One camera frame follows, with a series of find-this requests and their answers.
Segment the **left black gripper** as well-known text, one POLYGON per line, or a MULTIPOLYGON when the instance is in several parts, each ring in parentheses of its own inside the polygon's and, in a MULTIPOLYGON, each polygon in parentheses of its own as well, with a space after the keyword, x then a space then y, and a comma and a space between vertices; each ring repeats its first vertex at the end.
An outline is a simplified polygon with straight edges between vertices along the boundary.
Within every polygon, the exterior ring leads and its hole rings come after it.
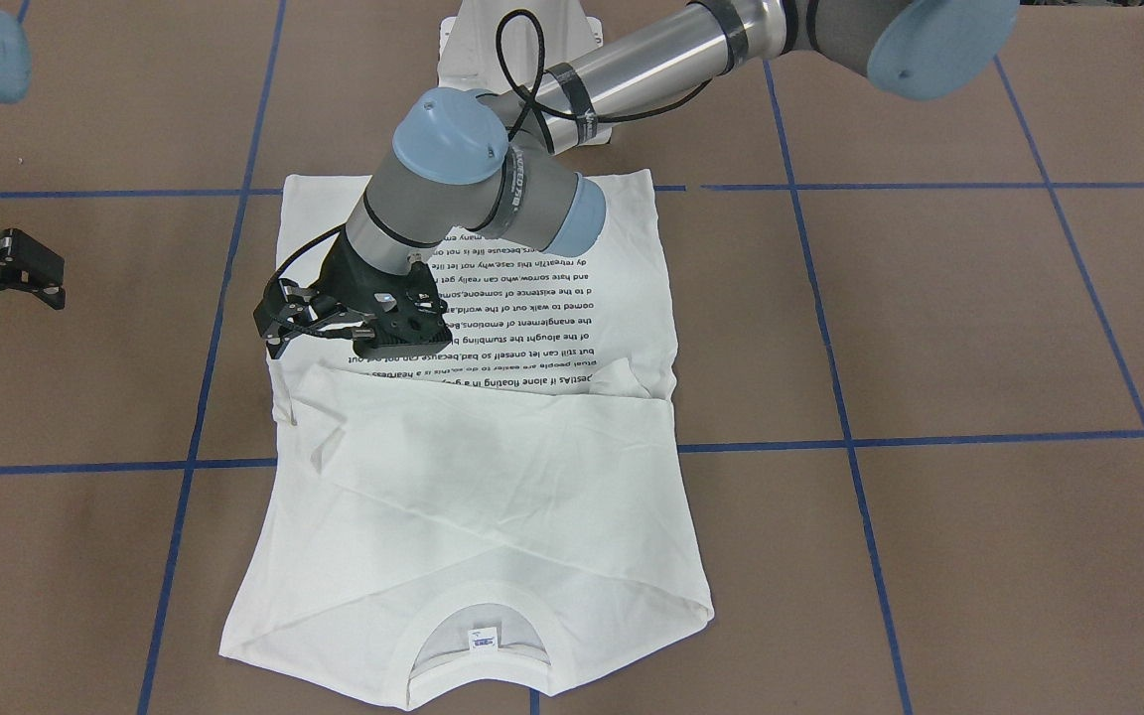
POLYGON ((386 273, 363 261, 343 230, 329 230, 305 243, 269 277, 253 320, 270 358, 277 360, 292 340, 345 341, 363 360, 394 360, 439 353, 453 341, 432 271, 414 256, 405 273, 386 273), (301 286, 285 272, 296 259, 329 244, 321 272, 301 286))

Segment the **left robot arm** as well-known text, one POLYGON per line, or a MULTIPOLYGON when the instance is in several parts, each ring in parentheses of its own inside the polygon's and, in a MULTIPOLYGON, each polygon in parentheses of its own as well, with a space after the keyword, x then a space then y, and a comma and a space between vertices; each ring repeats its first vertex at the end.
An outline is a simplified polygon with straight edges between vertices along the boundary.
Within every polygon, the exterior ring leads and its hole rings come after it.
POLYGON ((682 108, 750 59, 821 54, 907 100, 972 81, 1012 33, 1017 1, 690 1, 670 17, 559 64, 537 55, 508 90, 432 87, 395 127, 384 160, 312 284, 269 277, 253 318, 267 353, 342 340, 363 360, 439 353, 453 335, 432 253, 464 229, 553 256, 581 256, 607 199, 558 154, 610 126, 682 108))

